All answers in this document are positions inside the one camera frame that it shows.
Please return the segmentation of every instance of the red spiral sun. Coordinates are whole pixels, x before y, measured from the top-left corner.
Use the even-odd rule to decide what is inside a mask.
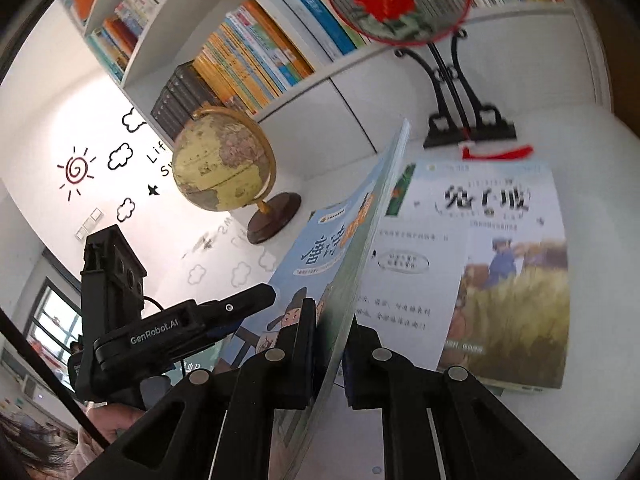
[[[85,148],[82,156],[76,156],[76,147],[74,146],[74,152],[69,157],[69,160],[66,162],[66,164],[64,166],[62,164],[57,164],[58,168],[60,168],[61,170],[65,170],[66,179],[66,182],[63,182],[62,186],[60,186],[58,189],[62,189],[66,186],[67,183],[71,184],[72,186],[77,186],[86,178],[94,178],[93,175],[89,174],[89,164],[91,164],[97,157],[94,157],[91,160],[87,161],[85,157],[88,151],[89,148]],[[71,192],[72,190],[70,189],[66,196],[67,202],[70,202],[71,200]],[[78,196],[82,195],[77,187],[76,193],[78,193]]]

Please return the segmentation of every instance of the white cabinet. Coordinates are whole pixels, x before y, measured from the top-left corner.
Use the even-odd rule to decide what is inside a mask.
[[[596,102],[583,36],[570,9],[475,19],[464,28],[468,39],[458,43],[462,70],[478,98],[495,104],[506,118],[542,107]],[[450,38],[439,41],[438,49],[450,62]],[[427,47],[417,51],[436,67]],[[435,94],[427,73],[413,59],[398,59],[388,50],[332,80],[376,149],[386,146],[400,117],[410,120],[413,138],[426,136],[429,115],[437,110]],[[456,87],[466,105],[466,94]],[[467,115],[473,118],[470,107]]]
[[[308,179],[375,152],[330,81],[260,121],[279,168]]]

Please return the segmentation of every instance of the ornate stand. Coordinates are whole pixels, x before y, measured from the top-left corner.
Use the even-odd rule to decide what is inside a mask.
[[[438,103],[437,113],[429,116],[429,133],[424,140],[424,148],[434,148],[435,146],[447,146],[449,144],[458,144],[464,140],[473,140],[480,142],[482,140],[505,140],[515,139],[516,130],[513,123],[507,122],[501,115],[495,105],[491,103],[482,104],[478,96],[471,88],[471,85],[466,80],[462,69],[460,68],[460,62],[458,60],[458,40],[466,40],[466,30],[459,28],[453,33],[451,38],[451,59],[453,64],[445,64],[438,48],[429,43],[429,50],[433,59],[436,61],[438,68],[433,69],[431,66],[416,52],[409,48],[398,48],[395,52],[397,57],[409,56],[415,59],[420,66],[426,71],[433,84],[433,89],[436,92],[436,100]],[[460,95],[456,89],[455,83],[459,82],[462,88],[466,92],[466,97],[471,103],[471,107],[474,111],[475,126],[471,126],[469,119],[466,116],[466,112],[462,106]],[[449,93],[453,98],[453,102],[456,105],[456,110],[462,120],[462,128],[459,128],[454,122],[447,102],[445,101],[444,92],[442,91],[442,85],[445,84],[449,89]],[[482,115],[490,114],[492,120],[486,120]],[[437,121],[446,121],[446,127],[441,129],[437,125]]]

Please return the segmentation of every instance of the globe base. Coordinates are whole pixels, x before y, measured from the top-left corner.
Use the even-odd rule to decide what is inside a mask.
[[[247,239],[254,245],[261,244],[279,233],[298,212],[302,197],[298,193],[284,192],[267,200],[266,203],[272,213],[267,215],[256,211],[246,228]]]

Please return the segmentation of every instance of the human hair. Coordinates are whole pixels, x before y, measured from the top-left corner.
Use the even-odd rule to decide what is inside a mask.
[[[26,426],[0,413],[0,432],[26,468],[46,473],[63,466],[65,448],[52,442],[52,431]]]

